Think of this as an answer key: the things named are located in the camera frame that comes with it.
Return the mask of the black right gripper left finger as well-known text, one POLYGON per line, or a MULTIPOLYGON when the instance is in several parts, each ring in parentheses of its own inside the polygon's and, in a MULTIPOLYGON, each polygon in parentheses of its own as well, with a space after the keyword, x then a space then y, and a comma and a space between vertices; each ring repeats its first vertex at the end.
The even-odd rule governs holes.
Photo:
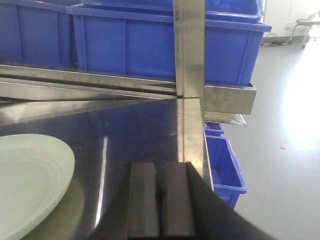
POLYGON ((156 170, 150 162, 131 162, 110 207, 91 240, 158 240, 156 170))

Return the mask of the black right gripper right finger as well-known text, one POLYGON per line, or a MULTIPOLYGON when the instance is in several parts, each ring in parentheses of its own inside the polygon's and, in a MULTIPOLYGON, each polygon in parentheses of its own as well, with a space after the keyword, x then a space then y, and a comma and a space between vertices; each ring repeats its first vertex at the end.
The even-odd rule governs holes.
POLYGON ((162 178, 164 240, 270 240, 236 213, 190 163, 167 163, 162 178))

